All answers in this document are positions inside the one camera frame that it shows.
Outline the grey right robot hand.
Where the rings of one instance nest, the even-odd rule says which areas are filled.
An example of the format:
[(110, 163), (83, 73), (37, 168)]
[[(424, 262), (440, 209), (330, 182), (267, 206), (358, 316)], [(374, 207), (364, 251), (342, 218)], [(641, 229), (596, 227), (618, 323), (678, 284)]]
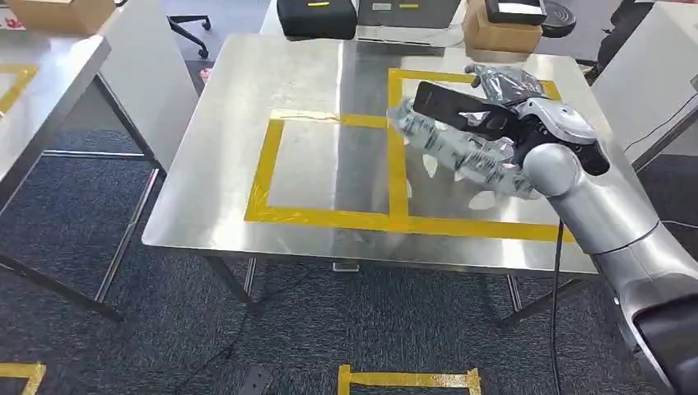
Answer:
[(518, 67), (472, 63), (464, 72), (474, 76), (471, 86), (482, 88), (486, 98), (494, 104), (512, 105), (529, 98), (546, 97), (540, 81)]

